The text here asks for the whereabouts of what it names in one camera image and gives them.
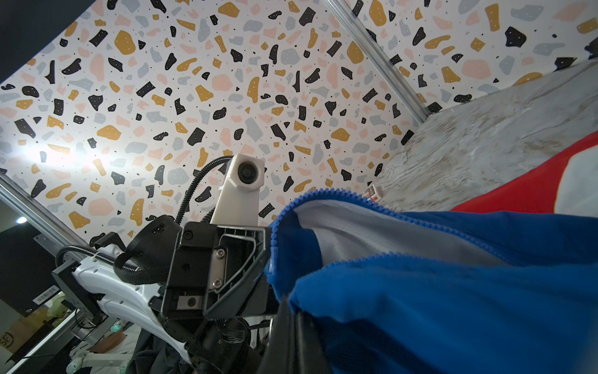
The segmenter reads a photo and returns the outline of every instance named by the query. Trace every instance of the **terrazzo wallpaper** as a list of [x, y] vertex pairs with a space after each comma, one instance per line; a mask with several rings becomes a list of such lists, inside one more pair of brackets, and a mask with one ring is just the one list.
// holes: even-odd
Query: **terrazzo wallpaper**
[[430, 111], [598, 56], [598, 2], [347, 0]]
[[413, 135], [373, 70], [317, 0], [98, 0], [2, 83], [0, 171], [82, 238], [128, 242], [244, 153], [266, 160], [266, 225], [309, 190], [363, 191]]

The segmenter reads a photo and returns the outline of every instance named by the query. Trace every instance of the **barcode label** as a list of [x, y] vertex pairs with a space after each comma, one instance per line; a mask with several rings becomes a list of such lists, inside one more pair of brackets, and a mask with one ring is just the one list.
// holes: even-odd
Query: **barcode label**
[[51, 296], [56, 294], [60, 289], [57, 285], [53, 285], [52, 287], [48, 288], [44, 292], [42, 292], [38, 297], [33, 299], [33, 302], [37, 305], [42, 305], [46, 300], [48, 300]]

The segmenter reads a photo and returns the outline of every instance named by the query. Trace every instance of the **marble patterned surface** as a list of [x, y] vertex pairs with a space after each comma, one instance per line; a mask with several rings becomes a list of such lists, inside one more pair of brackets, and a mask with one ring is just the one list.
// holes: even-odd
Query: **marble patterned surface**
[[598, 2], [347, 0], [432, 112], [598, 56]]
[[385, 166], [378, 201], [446, 211], [492, 191], [598, 131], [598, 61], [430, 116]]
[[266, 160], [266, 225], [313, 188], [361, 192], [413, 134], [319, 1], [97, 0], [1, 86], [0, 171], [85, 240], [175, 215], [236, 153]]

